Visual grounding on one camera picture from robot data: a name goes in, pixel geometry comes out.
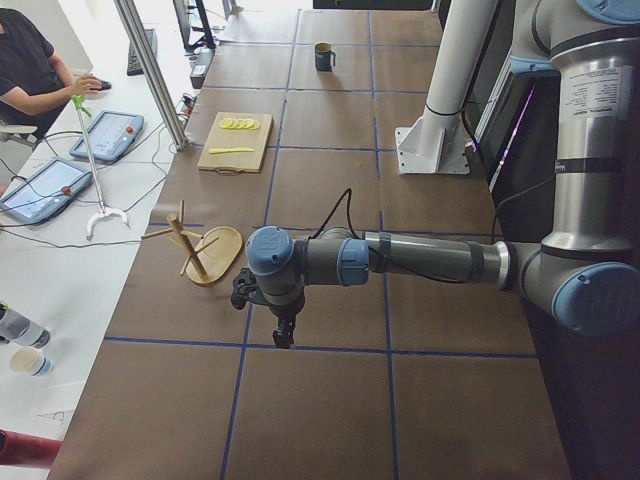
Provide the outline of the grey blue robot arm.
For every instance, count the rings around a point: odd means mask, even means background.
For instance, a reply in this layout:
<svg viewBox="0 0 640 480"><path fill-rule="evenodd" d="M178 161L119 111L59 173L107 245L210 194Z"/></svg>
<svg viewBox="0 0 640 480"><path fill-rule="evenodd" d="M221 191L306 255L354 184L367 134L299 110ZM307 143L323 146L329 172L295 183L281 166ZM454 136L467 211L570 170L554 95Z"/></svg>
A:
<svg viewBox="0 0 640 480"><path fill-rule="evenodd" d="M639 273L626 261L631 244L617 210L639 79L638 3L518 2L511 69L560 77L553 227L541 242L482 245L349 226L294 239L267 226L247 241L232 305L268 307L280 348L293 344L307 286L362 285L374 272L492 284L588 336L636 323Z"/></svg>

